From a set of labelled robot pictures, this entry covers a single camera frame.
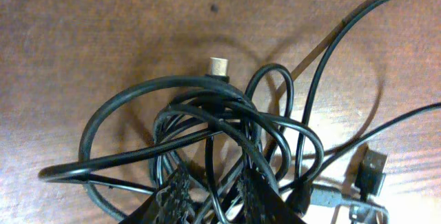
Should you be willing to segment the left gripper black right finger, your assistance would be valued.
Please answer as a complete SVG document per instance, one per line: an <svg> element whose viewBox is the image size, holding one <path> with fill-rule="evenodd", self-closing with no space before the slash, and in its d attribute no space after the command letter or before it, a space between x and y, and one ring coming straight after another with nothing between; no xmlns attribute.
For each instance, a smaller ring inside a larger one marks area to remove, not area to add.
<svg viewBox="0 0 441 224"><path fill-rule="evenodd" d="M239 191L246 224L305 224L259 172L246 168L240 176Z"/></svg>

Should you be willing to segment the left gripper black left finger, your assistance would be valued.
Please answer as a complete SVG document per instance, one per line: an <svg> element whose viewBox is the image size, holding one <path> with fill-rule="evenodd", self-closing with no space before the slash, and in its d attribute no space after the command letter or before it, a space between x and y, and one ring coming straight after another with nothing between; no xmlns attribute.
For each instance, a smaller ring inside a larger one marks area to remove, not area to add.
<svg viewBox="0 0 441 224"><path fill-rule="evenodd" d="M185 223L189 214L189 173L177 168L146 202L119 224Z"/></svg>

